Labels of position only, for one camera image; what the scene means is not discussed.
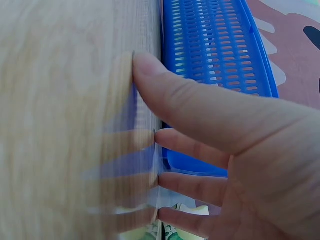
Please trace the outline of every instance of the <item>perforated plastic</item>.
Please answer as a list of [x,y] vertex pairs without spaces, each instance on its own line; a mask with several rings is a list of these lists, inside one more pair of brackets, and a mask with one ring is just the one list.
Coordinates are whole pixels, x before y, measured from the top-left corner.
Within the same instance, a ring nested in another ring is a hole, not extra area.
[[[245,0],[165,0],[163,34],[163,62],[170,71],[199,83],[278,97],[268,56]],[[178,158],[183,161],[176,154],[168,158],[171,167]]]

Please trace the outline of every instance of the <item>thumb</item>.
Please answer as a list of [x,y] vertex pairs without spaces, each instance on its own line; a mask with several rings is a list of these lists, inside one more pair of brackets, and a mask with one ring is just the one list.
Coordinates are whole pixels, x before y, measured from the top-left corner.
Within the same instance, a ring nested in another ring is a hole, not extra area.
[[143,100],[161,120],[184,135],[233,155],[314,112],[282,100],[183,79],[150,54],[134,57],[133,74]]

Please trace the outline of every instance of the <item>light wood surface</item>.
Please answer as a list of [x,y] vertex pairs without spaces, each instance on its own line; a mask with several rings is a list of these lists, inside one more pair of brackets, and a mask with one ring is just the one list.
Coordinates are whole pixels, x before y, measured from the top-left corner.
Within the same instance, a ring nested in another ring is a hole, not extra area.
[[[0,0],[1,240],[112,240],[152,220],[153,208],[114,214],[147,202],[157,163],[121,177],[131,166],[112,162],[152,147],[159,128],[130,98],[132,52],[160,57],[158,11],[158,0]],[[107,177],[85,174],[103,164]]]

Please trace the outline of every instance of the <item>skin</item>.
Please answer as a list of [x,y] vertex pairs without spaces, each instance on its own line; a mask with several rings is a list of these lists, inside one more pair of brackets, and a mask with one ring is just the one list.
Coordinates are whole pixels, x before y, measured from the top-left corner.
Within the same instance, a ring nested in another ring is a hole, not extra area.
[[160,186],[222,207],[218,216],[162,208],[160,220],[210,240],[319,239],[319,111],[182,79],[146,53],[133,72],[148,107],[173,127],[156,142],[229,172],[160,175]]

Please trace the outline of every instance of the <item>blue plastic edge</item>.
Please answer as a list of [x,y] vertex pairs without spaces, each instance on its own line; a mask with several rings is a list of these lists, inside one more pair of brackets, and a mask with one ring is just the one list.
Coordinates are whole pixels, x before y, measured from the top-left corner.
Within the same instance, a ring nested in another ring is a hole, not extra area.
[[278,93],[278,89],[277,89],[277,85],[276,85],[276,80],[275,80],[274,74],[272,72],[272,68],[271,68],[271,65],[270,65],[270,61],[269,61],[269,58],[268,58],[268,54],[267,54],[266,48],[264,46],[264,43],[262,41],[260,32],[259,32],[258,27],[256,25],[256,22],[254,20],[254,16],[251,13],[251,10],[250,10],[250,7],[247,4],[247,1],[246,0],[240,0],[240,2],[242,4],[242,6],[243,6],[243,9],[244,9],[244,11],[246,13],[246,16],[249,19],[251,27],[253,29],[253,34],[255,36],[255,41],[256,41],[256,43],[258,45],[258,48],[259,48],[259,51],[260,51],[260,54],[261,54],[261,58],[262,58],[262,61],[263,61],[263,65],[264,65],[264,68],[265,68],[265,72],[266,72],[266,74],[268,76],[268,79],[269,79],[268,82],[269,82],[269,86],[270,86],[272,97],[273,98],[279,98],[279,93]]

